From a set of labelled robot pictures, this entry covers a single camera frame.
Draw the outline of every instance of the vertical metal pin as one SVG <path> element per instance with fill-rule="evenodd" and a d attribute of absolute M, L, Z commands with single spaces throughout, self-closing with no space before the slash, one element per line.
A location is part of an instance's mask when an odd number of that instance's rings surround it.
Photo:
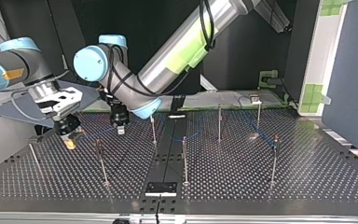
<path fill-rule="evenodd" d="M 109 186 L 109 180 L 107 179 L 107 174 L 106 174 L 106 169 L 104 167 L 104 163 L 103 163 L 103 148 L 102 148 L 102 141 L 100 138 L 97 139 L 96 143 L 95 143 L 95 151 L 97 154 L 97 158 L 101 163 L 101 167 L 103 169 L 103 178 L 104 178 L 104 185 L 105 186 Z"/>
<path fill-rule="evenodd" d="M 32 143 L 28 144 L 28 146 L 29 146 L 30 149 L 31 149 L 32 155 L 33 155 L 33 157 L 34 157 L 34 161 L 36 162 L 36 164 L 37 164 L 38 166 L 40 166 L 39 159 L 37 158 L 36 153 L 34 152 L 34 146 L 32 145 Z"/>
<path fill-rule="evenodd" d="M 219 138 L 218 141 L 219 143 L 222 141 L 222 106 L 219 105 Z"/>
<path fill-rule="evenodd" d="M 182 150 L 183 150 L 183 160 L 185 162 L 185 186 L 189 186 L 190 183 L 188 182 L 188 176 L 187 176 L 187 138 L 183 137 L 183 141 L 182 141 Z"/>
<path fill-rule="evenodd" d="M 271 188 L 273 188 L 274 185 L 275 185 L 275 181 L 274 181 L 275 170 L 276 170 L 277 159 L 278 159 L 278 156 L 279 156 L 280 147 L 281 147 L 280 137 L 279 137 L 279 135 L 276 134 L 275 137 L 274 137 L 274 147 L 273 147 L 273 150 L 274 150 L 274 163 L 272 165 L 272 175 L 271 175 L 271 183 L 270 183 Z"/>
<path fill-rule="evenodd" d="M 150 116 L 150 121 L 152 122 L 153 144 L 156 145 L 156 144 L 157 144 L 157 140 L 156 140 L 156 128 L 155 128 L 155 122 L 154 122 L 153 116 Z"/>
<path fill-rule="evenodd" d="M 260 115 L 261 115 L 261 101 L 260 104 L 258 105 L 258 111 L 257 111 L 257 131 L 258 128 L 260 127 Z"/>

